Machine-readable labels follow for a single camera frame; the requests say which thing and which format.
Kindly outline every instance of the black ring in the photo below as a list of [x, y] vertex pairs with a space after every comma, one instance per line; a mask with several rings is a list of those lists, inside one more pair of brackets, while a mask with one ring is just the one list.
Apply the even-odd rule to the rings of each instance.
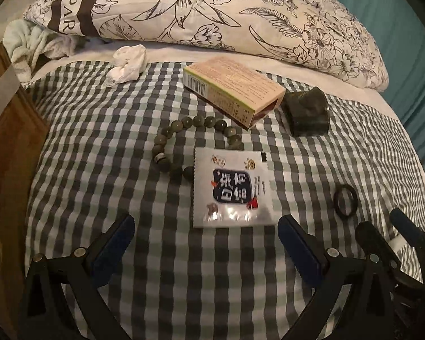
[[[351, 211], [349, 214], [345, 214], [339, 206], [339, 194], [340, 192], [346, 189], [351, 193]], [[337, 215], [342, 220], [347, 220], [351, 216], [355, 215], [357, 212], [357, 208], [359, 206], [359, 200], [357, 198], [357, 191], [349, 184], [340, 184], [337, 189], [335, 190], [335, 193], [333, 194], [333, 208], [336, 211]]]

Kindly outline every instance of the pillow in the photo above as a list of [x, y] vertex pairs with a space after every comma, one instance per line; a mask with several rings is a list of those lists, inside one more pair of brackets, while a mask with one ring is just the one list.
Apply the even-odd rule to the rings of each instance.
[[237, 51], [388, 86], [375, 40], [337, 0], [37, 0], [24, 17], [65, 34]]

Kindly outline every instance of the checkered bedsheet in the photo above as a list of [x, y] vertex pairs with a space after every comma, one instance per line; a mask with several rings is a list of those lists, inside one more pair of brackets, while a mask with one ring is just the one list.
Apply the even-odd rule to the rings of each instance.
[[[161, 127], [185, 115], [220, 116], [183, 88], [185, 65], [153, 63], [138, 81], [104, 88], [111, 64], [75, 62], [30, 84], [51, 127], [31, 190], [26, 267], [35, 253], [51, 258], [88, 246], [129, 212], [135, 239], [100, 293], [133, 339], [279, 339], [311, 290], [275, 227], [192, 228], [191, 184], [170, 180], [151, 161]], [[267, 76], [293, 91], [310, 88]], [[346, 256], [362, 256], [354, 239], [360, 221], [372, 221], [386, 239], [395, 236], [392, 208], [425, 229], [421, 170], [399, 122], [354, 101], [328, 101], [327, 136], [290, 137], [280, 110], [242, 133], [246, 150], [269, 156], [276, 214], [290, 213], [326, 248]], [[170, 139], [166, 151], [187, 166], [194, 146], [224, 148], [225, 139], [191, 128]], [[348, 222], [332, 206], [340, 183], [354, 186], [360, 200]], [[415, 252], [406, 247], [399, 255], [403, 269], [419, 277]], [[69, 288], [67, 297], [87, 335]]]

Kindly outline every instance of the white cloth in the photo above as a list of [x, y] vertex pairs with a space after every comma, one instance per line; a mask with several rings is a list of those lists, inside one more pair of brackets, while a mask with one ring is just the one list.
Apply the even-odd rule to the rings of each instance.
[[113, 54], [113, 64], [116, 66], [107, 73], [105, 86], [137, 80], [147, 63], [143, 45], [121, 47]]
[[72, 56], [79, 39], [78, 36], [55, 33], [33, 22], [18, 19], [6, 27], [3, 46], [18, 79], [28, 82], [32, 78], [39, 55], [45, 54], [50, 59]]

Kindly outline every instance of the teal fabric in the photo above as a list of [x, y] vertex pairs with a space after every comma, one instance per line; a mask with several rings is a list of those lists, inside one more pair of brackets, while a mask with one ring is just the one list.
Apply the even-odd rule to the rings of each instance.
[[373, 35], [389, 73], [382, 93], [425, 170], [425, 28], [406, 0], [339, 0]]

